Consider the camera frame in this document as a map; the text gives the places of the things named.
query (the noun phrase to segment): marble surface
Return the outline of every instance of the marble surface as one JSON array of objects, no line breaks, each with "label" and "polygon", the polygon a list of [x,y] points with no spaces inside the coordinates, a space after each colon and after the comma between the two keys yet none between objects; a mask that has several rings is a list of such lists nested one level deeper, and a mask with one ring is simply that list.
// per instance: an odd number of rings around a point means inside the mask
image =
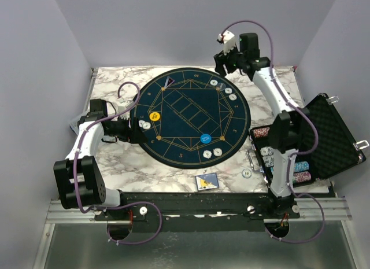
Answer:
[{"label": "marble surface", "polygon": [[[119,105],[117,89],[124,81],[133,81],[142,88],[150,79],[178,67],[128,67],[100,68],[97,74],[91,98],[103,98]],[[214,71],[211,67],[202,67]],[[292,67],[276,69],[277,76],[291,97],[302,106],[301,96]],[[251,111],[251,127],[263,126],[273,122],[272,112],[261,91],[239,72],[227,76],[244,94]],[[126,85],[121,96],[131,100],[136,88]],[[109,114],[114,110],[109,106]],[[177,169],[164,165],[150,157],[139,145],[118,142],[101,143],[97,162],[106,187],[122,191],[145,192],[195,192],[196,175],[216,172],[220,188],[209,192],[267,192],[262,174],[253,173],[251,178],[242,176],[245,168],[250,168],[246,151],[251,146],[249,139],[230,159],[218,165],[204,169]],[[314,191],[316,183],[305,187],[305,191]]]}]

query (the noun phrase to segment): stack of poker chips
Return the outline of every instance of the stack of poker chips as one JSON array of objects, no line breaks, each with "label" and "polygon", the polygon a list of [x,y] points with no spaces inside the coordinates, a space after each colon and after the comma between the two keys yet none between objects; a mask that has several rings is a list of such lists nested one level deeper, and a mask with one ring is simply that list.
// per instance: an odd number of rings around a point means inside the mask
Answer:
[{"label": "stack of poker chips", "polygon": [[308,172],[310,168],[307,161],[294,164],[293,184],[302,183],[311,180],[311,174]]},{"label": "stack of poker chips", "polygon": [[268,131],[270,130],[269,127],[259,128],[253,130],[253,134],[255,138],[262,138],[267,137]]},{"label": "stack of poker chips", "polygon": [[265,146],[260,150],[262,159],[266,167],[273,167],[273,149],[270,146]]}]

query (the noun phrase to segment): white wall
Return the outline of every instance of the white wall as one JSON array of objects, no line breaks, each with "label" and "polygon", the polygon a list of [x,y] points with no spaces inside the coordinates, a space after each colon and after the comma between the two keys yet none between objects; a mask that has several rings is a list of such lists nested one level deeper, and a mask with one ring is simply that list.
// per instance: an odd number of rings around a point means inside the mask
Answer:
[{"label": "white wall", "polygon": [[[341,99],[335,106],[355,139],[370,141],[370,0],[336,0],[297,70],[308,103],[326,92]],[[357,235],[370,266],[370,161],[336,177],[346,196]]]},{"label": "white wall", "polygon": [[0,268],[32,268],[89,65],[55,0],[0,0]]},{"label": "white wall", "polygon": [[[270,30],[275,65],[297,65],[334,0],[56,0],[93,66],[213,65],[224,27]],[[262,33],[255,26],[232,28]],[[263,54],[267,38],[260,36]]]}]

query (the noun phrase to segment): yellow poker chip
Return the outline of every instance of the yellow poker chip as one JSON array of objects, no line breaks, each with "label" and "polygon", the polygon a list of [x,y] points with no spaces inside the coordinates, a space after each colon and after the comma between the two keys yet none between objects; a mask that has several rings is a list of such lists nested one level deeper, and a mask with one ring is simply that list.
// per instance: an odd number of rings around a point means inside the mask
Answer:
[{"label": "yellow poker chip", "polygon": [[152,121],[157,121],[157,120],[160,119],[160,117],[161,117],[161,115],[158,112],[153,112],[149,116],[150,120],[152,120]]}]

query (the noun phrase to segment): circular game board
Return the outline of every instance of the circular game board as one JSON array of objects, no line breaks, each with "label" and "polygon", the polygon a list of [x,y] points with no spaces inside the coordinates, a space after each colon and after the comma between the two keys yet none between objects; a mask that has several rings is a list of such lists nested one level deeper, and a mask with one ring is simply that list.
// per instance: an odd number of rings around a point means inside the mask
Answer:
[{"label": "circular game board", "polygon": [[148,142],[140,146],[166,165],[216,165],[243,145],[250,111],[241,91],[220,75],[198,68],[163,73],[141,89],[130,113]]}]

